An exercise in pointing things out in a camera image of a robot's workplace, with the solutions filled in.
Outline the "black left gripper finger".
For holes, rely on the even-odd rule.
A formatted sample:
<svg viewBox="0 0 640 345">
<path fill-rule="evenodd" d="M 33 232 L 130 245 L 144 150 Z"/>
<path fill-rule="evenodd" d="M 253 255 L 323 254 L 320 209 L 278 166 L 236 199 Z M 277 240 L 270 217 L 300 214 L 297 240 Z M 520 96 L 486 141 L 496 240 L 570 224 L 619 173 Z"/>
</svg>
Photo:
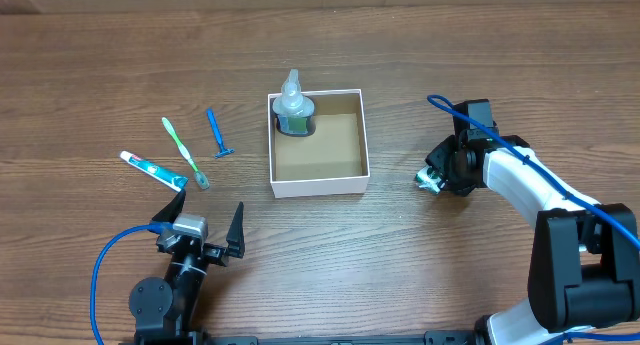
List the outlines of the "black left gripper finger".
<svg viewBox="0 0 640 345">
<path fill-rule="evenodd" d="M 163 209 L 151 218 L 151 221 L 157 223 L 174 223 L 183 210 L 185 199 L 186 191 L 181 190 Z"/>
<path fill-rule="evenodd" d="M 230 257 L 243 258 L 245 254 L 245 239 L 243 230 L 244 203 L 240 202 L 226 236 L 227 251 Z"/>
</svg>

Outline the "green soap bar pack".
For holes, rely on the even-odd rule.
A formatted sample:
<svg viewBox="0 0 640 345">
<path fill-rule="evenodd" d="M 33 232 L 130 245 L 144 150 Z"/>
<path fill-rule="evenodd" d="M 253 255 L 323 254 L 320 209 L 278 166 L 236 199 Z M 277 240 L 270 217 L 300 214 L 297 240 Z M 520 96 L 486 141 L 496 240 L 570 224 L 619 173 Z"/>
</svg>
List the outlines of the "green soap bar pack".
<svg viewBox="0 0 640 345">
<path fill-rule="evenodd" d="M 430 165 L 423 167 L 416 173 L 415 181 L 420 189 L 434 195 L 438 195 L 446 184 L 441 174 Z"/>
</svg>

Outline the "clear pump soap bottle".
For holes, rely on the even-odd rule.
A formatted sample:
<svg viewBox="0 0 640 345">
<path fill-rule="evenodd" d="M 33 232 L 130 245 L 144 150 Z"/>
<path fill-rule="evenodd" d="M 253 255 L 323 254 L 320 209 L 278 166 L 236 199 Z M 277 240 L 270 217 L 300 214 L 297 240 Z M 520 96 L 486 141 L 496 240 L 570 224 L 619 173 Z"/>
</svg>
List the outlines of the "clear pump soap bottle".
<svg viewBox="0 0 640 345">
<path fill-rule="evenodd" d="M 277 130 L 292 137 L 307 137 L 315 132 L 313 116 L 315 104 L 302 93 L 299 71 L 291 69 L 274 100 L 272 112 L 276 116 Z"/>
</svg>

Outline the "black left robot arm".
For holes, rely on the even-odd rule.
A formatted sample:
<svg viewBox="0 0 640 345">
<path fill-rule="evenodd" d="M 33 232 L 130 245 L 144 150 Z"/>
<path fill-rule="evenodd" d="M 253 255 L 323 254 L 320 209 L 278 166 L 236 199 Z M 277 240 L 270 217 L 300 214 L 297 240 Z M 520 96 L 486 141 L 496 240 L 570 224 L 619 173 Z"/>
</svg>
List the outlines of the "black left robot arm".
<svg viewBox="0 0 640 345">
<path fill-rule="evenodd" d="M 245 254 L 244 205 L 231 221 L 225 246 L 207 241 L 207 219 L 183 211 L 186 192 L 180 191 L 151 218 L 157 250 L 169 254 L 165 275 L 137 283 L 129 295 L 135 318 L 136 344 L 213 344 L 206 330 L 192 326 L 201 287 L 211 265 L 226 267 L 231 258 Z"/>
</svg>

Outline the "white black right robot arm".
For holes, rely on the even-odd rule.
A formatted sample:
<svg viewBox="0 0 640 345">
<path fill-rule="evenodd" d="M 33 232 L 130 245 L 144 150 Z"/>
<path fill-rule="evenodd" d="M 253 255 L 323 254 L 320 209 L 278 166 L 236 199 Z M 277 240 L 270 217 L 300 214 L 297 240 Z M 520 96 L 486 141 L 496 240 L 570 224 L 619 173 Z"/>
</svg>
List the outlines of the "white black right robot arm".
<svg viewBox="0 0 640 345">
<path fill-rule="evenodd" d="M 534 230 L 527 297 L 477 323 L 484 344 L 559 344 L 639 318 L 637 232 L 623 204 L 604 205 L 549 172 L 517 136 L 501 146 L 451 135 L 425 159 L 417 185 L 466 196 L 487 188 L 506 199 Z"/>
</svg>

